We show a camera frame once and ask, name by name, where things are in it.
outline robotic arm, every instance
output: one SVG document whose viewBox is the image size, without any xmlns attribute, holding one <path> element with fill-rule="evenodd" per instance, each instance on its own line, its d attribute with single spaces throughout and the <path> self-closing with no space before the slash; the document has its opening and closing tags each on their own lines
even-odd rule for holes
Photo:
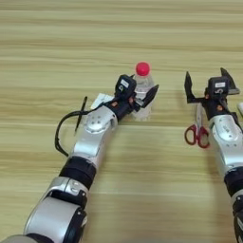
<svg viewBox="0 0 243 243">
<path fill-rule="evenodd" d="M 217 168 L 232 198 L 235 236 L 238 243 L 243 243 L 243 135 L 236 113 L 227 106 L 227 96 L 239 94 L 239 89 L 231 75 L 221 68 L 221 77 L 208 81 L 203 98 L 195 98 L 188 72 L 185 91 L 187 103 L 202 103 L 206 111 Z"/>
<path fill-rule="evenodd" d="M 30 214 L 24 235 L 11 236 L 2 243 L 78 243 L 81 240 L 87 221 L 84 211 L 87 194 L 111 134 L 124 116 L 153 101 L 159 88 L 154 86 L 140 100 L 136 98 L 135 87 L 132 77 L 121 75 L 111 102 L 102 103 L 92 111 L 70 113 L 87 115 L 81 136 L 60 175 L 53 179 Z"/>
</svg>

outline scissors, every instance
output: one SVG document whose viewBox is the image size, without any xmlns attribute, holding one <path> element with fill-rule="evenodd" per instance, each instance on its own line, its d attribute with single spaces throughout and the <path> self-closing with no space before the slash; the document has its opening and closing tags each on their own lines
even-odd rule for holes
<svg viewBox="0 0 243 243">
<path fill-rule="evenodd" d="M 192 140 L 188 138 L 189 133 L 193 133 Z M 197 145 L 200 148 L 207 148 L 209 146 L 208 137 L 209 133 L 207 129 L 202 125 L 202 105 L 201 103 L 198 103 L 196 105 L 196 122 L 186 129 L 184 138 L 190 145 L 195 145 L 197 142 Z"/>
</svg>

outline table surface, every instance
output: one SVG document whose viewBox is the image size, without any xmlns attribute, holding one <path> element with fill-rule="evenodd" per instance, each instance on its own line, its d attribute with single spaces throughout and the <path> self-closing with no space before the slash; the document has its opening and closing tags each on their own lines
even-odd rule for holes
<svg viewBox="0 0 243 243">
<path fill-rule="evenodd" d="M 84 242 L 235 242 L 214 151 L 183 139 L 195 111 L 183 83 L 188 70 L 201 96 L 223 66 L 243 88 L 242 11 L 241 0 L 1 1 L 0 239 L 23 231 L 65 164 L 53 146 L 60 118 L 85 95 L 88 105 L 112 95 L 120 74 L 146 61 L 160 85 L 153 115 L 126 118 L 108 145 Z M 62 133 L 68 149 L 74 126 Z"/>
</svg>

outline plastic bottle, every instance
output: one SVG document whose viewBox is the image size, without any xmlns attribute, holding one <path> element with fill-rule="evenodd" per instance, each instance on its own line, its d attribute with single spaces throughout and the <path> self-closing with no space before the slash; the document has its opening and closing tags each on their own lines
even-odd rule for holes
<svg viewBox="0 0 243 243">
<path fill-rule="evenodd" d="M 136 74 L 134 79 L 137 82 L 135 91 L 137 98 L 144 99 L 148 90 L 154 86 L 154 81 L 150 75 L 150 66 L 147 63 L 138 63 L 136 66 Z M 133 117 L 136 121 L 148 121 L 150 119 L 152 104 L 148 104 L 145 108 L 141 108 L 139 112 L 134 111 Z"/>
</svg>

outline scissor blade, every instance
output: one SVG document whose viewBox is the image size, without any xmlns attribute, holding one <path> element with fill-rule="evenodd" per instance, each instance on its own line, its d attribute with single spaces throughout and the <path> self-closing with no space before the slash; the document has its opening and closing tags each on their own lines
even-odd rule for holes
<svg viewBox="0 0 243 243">
<path fill-rule="evenodd" d="M 202 126 L 202 105 L 201 105 L 201 103 L 198 103 L 196 105 L 196 124 L 197 124 L 197 128 L 200 128 Z"/>
</svg>

